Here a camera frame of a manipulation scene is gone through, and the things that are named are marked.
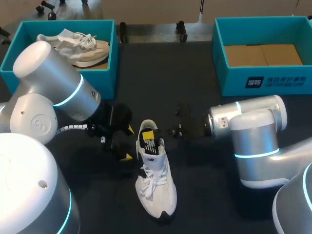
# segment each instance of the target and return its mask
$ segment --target white cable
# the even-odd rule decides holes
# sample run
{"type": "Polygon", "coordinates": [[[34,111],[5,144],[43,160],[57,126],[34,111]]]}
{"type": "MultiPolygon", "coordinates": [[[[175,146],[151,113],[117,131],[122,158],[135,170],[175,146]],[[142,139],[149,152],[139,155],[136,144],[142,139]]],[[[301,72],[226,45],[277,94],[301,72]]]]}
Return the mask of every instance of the white cable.
{"type": "Polygon", "coordinates": [[[79,130],[85,130],[88,128],[88,125],[87,124],[75,124],[75,125],[68,125],[68,126],[65,126],[65,127],[62,127],[60,129],[57,130],[56,132],[56,135],[61,133],[61,132],[64,132],[64,131],[67,131],[67,130],[72,130],[72,129],[79,129],[79,130]]]}

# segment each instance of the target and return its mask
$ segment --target beige sneaker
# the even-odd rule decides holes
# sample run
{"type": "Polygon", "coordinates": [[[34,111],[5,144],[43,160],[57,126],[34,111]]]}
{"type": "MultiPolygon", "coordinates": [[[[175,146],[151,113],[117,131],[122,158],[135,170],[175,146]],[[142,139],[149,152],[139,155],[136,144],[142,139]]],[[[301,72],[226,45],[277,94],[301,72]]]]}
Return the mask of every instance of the beige sneaker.
{"type": "Polygon", "coordinates": [[[94,66],[109,55],[109,43],[103,40],[95,40],[95,37],[64,29],[54,37],[39,34],[37,41],[48,42],[62,56],[66,57],[70,64],[83,68],[94,66]]]}

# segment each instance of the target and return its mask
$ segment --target shoe insole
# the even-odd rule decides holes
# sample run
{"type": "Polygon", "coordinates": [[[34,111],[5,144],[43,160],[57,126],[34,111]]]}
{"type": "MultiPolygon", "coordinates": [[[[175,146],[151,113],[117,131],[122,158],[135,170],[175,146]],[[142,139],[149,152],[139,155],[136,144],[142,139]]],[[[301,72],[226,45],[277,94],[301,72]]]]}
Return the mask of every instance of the shoe insole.
{"type": "Polygon", "coordinates": [[[140,147],[145,149],[145,153],[149,155],[158,155],[159,139],[155,138],[152,128],[145,128],[140,132],[140,147]]]}

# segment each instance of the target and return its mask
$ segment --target shoe lace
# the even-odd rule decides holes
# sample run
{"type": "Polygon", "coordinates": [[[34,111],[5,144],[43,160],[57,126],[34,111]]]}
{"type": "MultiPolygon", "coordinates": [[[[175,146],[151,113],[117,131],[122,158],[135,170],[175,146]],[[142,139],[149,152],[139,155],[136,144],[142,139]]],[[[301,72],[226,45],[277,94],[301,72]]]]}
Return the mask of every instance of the shoe lace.
{"type": "Polygon", "coordinates": [[[160,171],[154,172],[152,170],[148,170],[144,164],[143,170],[146,174],[146,178],[143,181],[143,187],[140,193],[149,199],[152,198],[153,192],[158,185],[167,183],[167,166],[164,163],[164,166],[160,171]]]}
{"type": "Polygon", "coordinates": [[[92,49],[96,45],[96,40],[94,39],[96,36],[91,36],[91,34],[83,34],[80,32],[75,33],[78,36],[78,41],[73,46],[80,46],[86,49],[92,49]]]}

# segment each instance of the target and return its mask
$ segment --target shoe tongue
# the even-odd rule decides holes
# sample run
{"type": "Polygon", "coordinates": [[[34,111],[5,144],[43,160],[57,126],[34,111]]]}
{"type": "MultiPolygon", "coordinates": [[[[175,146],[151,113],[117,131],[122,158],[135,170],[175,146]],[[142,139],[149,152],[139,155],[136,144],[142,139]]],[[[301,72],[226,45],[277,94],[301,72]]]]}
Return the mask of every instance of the shoe tongue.
{"type": "Polygon", "coordinates": [[[66,28],[59,34],[59,36],[65,37],[65,38],[74,38],[74,35],[75,33],[67,30],[66,28]]]}
{"type": "Polygon", "coordinates": [[[163,152],[159,155],[148,155],[146,153],[143,153],[143,163],[147,167],[147,169],[158,172],[162,169],[164,166],[164,160],[165,160],[166,153],[163,152]]]}

